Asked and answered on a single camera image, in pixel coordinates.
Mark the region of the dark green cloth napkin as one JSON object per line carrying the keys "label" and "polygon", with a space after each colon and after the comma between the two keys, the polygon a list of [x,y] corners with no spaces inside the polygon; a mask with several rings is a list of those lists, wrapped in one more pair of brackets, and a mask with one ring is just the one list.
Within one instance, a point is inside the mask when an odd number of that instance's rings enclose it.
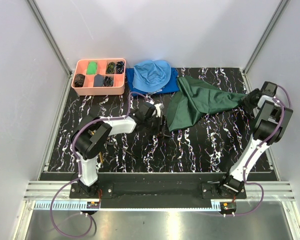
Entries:
{"label": "dark green cloth napkin", "polygon": [[194,126],[203,116],[237,108],[244,93],[223,91],[202,79],[191,76],[177,78],[179,91],[168,105],[166,123],[170,132]]}

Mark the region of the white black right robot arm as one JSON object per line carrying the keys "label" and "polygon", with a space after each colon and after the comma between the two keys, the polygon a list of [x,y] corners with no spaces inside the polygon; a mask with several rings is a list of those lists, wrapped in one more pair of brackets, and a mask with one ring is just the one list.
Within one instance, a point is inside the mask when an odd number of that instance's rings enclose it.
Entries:
{"label": "white black right robot arm", "polygon": [[283,137],[293,115],[291,100],[288,105],[276,97],[277,89],[282,86],[266,81],[256,88],[241,102],[250,110],[258,109],[252,123],[252,133],[247,147],[239,160],[225,174],[216,191],[222,198],[232,198],[244,191],[248,175],[260,156]]}

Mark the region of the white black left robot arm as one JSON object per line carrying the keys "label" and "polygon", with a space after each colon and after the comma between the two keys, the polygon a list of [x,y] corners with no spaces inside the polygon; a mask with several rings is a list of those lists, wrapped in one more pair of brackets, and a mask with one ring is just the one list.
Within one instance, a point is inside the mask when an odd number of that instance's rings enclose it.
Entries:
{"label": "white black left robot arm", "polygon": [[78,163],[78,188],[87,198],[100,192],[96,170],[97,156],[109,137],[148,131],[152,135],[168,137],[162,103],[143,103],[120,117],[100,117],[89,114],[73,131],[71,147]]}

